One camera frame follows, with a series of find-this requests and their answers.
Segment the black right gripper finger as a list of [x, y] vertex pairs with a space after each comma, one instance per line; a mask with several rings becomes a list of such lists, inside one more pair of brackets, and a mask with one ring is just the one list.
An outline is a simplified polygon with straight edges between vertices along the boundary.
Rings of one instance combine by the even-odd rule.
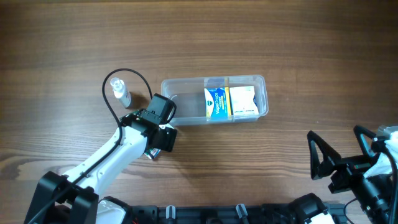
[[366, 138], [373, 140], [376, 137], [376, 133], [364, 128], [363, 126], [356, 125], [353, 129], [358, 144], [361, 148], [362, 153], [368, 157], [374, 157], [376, 154], [371, 149], [371, 145], [366, 141]]
[[310, 175], [312, 180], [327, 177], [335, 170], [341, 156], [318, 134], [309, 131], [307, 134], [310, 150]]

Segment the blue VapoDrops box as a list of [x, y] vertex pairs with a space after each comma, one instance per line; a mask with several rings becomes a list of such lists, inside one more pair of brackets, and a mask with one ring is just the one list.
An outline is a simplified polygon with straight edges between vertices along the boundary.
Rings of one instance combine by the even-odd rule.
[[228, 87], [205, 88], [207, 120], [228, 120], [232, 118], [231, 100]]

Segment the white green Panadol box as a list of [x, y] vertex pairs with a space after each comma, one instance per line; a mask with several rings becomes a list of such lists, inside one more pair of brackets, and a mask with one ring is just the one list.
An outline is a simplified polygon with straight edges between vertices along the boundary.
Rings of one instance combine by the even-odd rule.
[[157, 148], [150, 148], [147, 149], [144, 154], [151, 160], [154, 160], [160, 153], [160, 149]]

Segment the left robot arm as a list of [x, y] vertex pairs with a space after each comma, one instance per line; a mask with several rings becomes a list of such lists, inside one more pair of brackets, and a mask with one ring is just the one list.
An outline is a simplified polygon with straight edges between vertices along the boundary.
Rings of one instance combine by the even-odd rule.
[[63, 175], [46, 173], [37, 184], [26, 223], [128, 223], [131, 207], [100, 195], [132, 161], [149, 149], [172, 151], [175, 111], [141, 109], [117, 119], [111, 139]]

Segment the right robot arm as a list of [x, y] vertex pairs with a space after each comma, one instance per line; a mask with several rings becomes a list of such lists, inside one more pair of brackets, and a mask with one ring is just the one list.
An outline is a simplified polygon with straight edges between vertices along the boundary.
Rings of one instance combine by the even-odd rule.
[[333, 194], [352, 191], [372, 223], [397, 223], [397, 127], [374, 133], [357, 125], [353, 131], [362, 153], [346, 158], [308, 132], [311, 178], [330, 177]]

